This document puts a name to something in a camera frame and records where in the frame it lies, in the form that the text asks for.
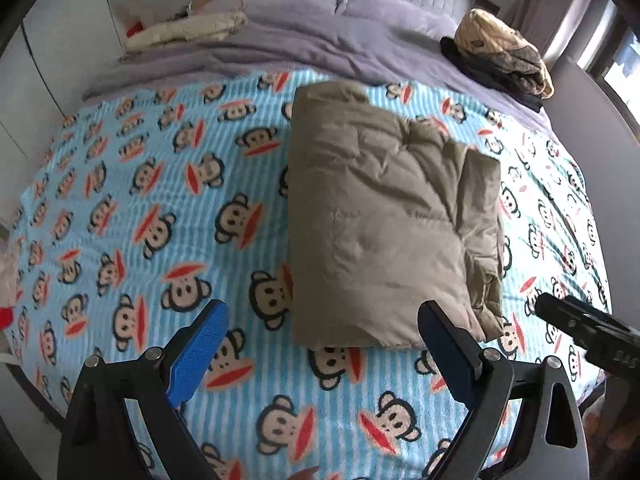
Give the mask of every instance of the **pillow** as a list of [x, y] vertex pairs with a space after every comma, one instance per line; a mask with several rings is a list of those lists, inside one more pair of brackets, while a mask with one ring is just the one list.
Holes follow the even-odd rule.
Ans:
[[250, 14], [252, 10], [266, 7], [278, 10], [293, 10], [295, 12], [322, 12], [335, 14], [338, 0], [213, 0], [204, 5], [198, 14], [211, 12], [233, 12], [244, 10]]
[[345, 0], [343, 16], [368, 18], [391, 27], [420, 32], [433, 40], [453, 37], [455, 20], [439, 9], [425, 9], [405, 0]]

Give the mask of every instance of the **cabinet door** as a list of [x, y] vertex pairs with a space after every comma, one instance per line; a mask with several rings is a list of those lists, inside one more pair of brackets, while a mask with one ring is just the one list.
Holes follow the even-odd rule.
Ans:
[[38, 165], [31, 162], [0, 125], [0, 219], [10, 226], [15, 208], [33, 181]]
[[[19, 28], [0, 57], [0, 123], [22, 157], [39, 166], [62, 113], [42, 82]], [[10, 173], [0, 166], [4, 185]]]
[[107, 0], [37, 0], [24, 28], [42, 78], [65, 115], [82, 106], [82, 93], [122, 46]]

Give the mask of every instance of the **metal bolt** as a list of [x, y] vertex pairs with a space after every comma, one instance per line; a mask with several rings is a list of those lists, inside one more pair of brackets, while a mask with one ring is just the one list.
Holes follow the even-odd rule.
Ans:
[[162, 355], [162, 349], [159, 346], [152, 346], [151, 348], [148, 348], [145, 352], [145, 358], [149, 359], [150, 361], [155, 361], [156, 359], [159, 359], [161, 355]]
[[84, 360], [84, 366], [87, 368], [95, 368], [100, 362], [100, 358], [97, 355], [90, 355], [87, 359]]
[[498, 352], [495, 348], [485, 348], [484, 357], [489, 359], [489, 361], [499, 361], [500, 360], [500, 352]]
[[562, 366], [562, 361], [560, 359], [558, 359], [555, 355], [549, 356], [546, 359], [546, 362], [552, 368], [559, 368], [559, 367]]

